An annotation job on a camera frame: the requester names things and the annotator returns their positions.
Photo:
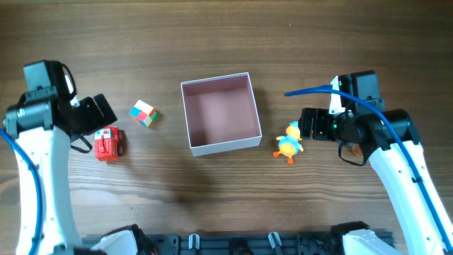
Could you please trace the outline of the red toy truck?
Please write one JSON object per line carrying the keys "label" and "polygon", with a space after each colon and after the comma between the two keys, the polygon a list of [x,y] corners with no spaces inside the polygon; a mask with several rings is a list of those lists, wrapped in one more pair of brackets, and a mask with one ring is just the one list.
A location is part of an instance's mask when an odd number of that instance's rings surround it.
{"label": "red toy truck", "polygon": [[95,133],[95,158],[102,162],[113,162],[124,154],[123,131],[116,126],[106,126]]}

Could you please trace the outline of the orange duck toy blue hat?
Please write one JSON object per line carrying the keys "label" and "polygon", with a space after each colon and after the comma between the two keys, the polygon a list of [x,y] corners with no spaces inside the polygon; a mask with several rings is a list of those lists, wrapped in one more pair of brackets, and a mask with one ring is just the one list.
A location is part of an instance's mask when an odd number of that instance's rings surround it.
{"label": "orange duck toy blue hat", "polygon": [[278,141],[278,150],[273,152],[273,156],[278,158],[280,155],[287,157],[287,163],[293,164],[293,157],[299,152],[303,152],[304,148],[301,144],[301,130],[299,128],[299,122],[293,121],[285,130],[286,135],[276,137]]}

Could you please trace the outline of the multicoloured puzzle cube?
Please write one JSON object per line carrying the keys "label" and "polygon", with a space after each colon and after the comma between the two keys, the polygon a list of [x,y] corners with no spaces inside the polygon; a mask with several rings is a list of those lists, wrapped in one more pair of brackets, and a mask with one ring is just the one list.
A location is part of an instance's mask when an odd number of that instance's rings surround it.
{"label": "multicoloured puzzle cube", "polygon": [[132,118],[138,121],[141,125],[149,127],[157,116],[156,109],[141,100],[138,100],[129,111]]}

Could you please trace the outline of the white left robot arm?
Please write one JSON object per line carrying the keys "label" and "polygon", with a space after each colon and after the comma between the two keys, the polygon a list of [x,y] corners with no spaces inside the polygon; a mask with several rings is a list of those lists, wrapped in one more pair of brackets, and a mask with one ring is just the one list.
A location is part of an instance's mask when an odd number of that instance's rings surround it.
{"label": "white left robot arm", "polygon": [[157,254],[154,243],[129,225],[84,247],[71,209],[68,158],[70,138],[59,127],[27,128],[1,136],[16,155],[21,190],[21,229],[17,254]]}

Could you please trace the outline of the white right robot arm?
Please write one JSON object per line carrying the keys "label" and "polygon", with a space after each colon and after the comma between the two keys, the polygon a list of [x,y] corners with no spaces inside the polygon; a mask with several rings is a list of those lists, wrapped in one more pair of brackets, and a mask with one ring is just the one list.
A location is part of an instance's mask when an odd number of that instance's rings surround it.
{"label": "white right robot arm", "polygon": [[407,112],[305,108],[299,128],[304,138],[359,146],[388,193],[410,254],[452,253],[452,222]]}

